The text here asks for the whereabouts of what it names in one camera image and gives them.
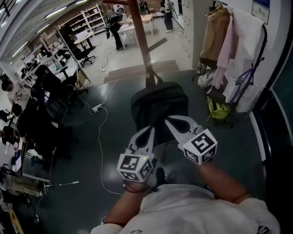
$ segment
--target power strip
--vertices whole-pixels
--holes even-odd
[[[99,109],[100,109],[101,105],[102,105],[102,104],[99,104],[99,105],[93,107],[93,108],[92,108],[92,111],[95,112],[95,113],[99,113]]]

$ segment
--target white t-shirt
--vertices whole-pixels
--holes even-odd
[[[143,199],[141,211],[122,228],[95,227],[91,234],[278,234],[277,219],[266,204],[249,198],[239,205],[215,200],[191,185],[162,185]]]
[[[31,91],[30,89],[24,88],[21,83],[16,82],[13,83],[13,90],[7,93],[7,97],[11,104],[15,102],[20,105],[24,111],[31,97]]]

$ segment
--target brown jacket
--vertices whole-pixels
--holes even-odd
[[[200,61],[212,69],[217,68],[217,60],[227,34],[229,22],[230,13],[226,8],[221,8],[208,16]]]

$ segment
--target fiducial marker cube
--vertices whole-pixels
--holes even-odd
[[[125,180],[143,182],[152,169],[149,156],[120,154],[117,170]]]
[[[184,156],[201,165],[216,154],[217,144],[211,132],[206,129],[183,145]]]

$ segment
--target floor mat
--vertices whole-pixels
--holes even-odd
[[[175,60],[153,63],[152,67],[156,73],[163,72],[163,71],[168,71],[168,72],[179,71],[178,65],[176,64]],[[146,73],[146,69],[144,65],[122,68],[122,69],[110,71],[108,76],[105,78],[104,83],[108,83],[108,82],[112,82],[112,81],[116,81],[116,80],[124,79],[124,78],[130,78],[130,77],[142,75],[145,73]]]

